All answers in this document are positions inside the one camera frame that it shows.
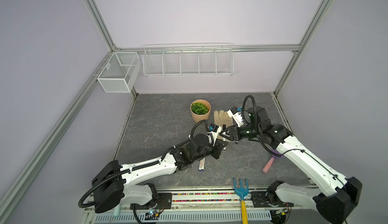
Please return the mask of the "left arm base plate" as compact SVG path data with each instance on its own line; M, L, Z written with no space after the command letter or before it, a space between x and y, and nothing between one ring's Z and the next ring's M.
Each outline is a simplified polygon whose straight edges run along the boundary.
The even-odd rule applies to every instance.
M158 193L158 196L153 198L149 203L145 205L135 204L134 206L136 210L171 209L172 193Z

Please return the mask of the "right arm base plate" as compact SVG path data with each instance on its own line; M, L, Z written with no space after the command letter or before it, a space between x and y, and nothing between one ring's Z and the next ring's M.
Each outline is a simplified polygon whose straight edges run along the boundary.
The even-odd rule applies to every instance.
M259 207L294 207L292 203L285 203L273 193L267 191L252 191L250 200L255 208Z

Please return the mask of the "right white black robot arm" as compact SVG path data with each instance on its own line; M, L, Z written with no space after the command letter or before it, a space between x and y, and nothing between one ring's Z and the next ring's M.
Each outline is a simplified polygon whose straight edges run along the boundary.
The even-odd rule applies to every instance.
M249 108L249 120L245 119L244 112L243 108L237 107L227 111L236 124L223 130L221 136L231 142L258 141L271 155L289 159L316 185L315 189L307 189L275 181L262 200L271 206L300 205L317 211L331 224L345 223L359 203L362 183L324 163L285 126L273 125L264 108Z

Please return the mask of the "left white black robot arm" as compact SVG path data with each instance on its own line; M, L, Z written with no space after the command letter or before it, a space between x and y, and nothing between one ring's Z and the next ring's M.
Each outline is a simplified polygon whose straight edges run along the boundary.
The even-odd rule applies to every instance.
M93 178L92 187L82 195L78 207L93 207L96 213L104 213L120 203L156 203L158 194L155 185L148 182L150 179L184 171L208 156L219 159L227 144L212 135L198 134L151 160L133 164L110 161Z

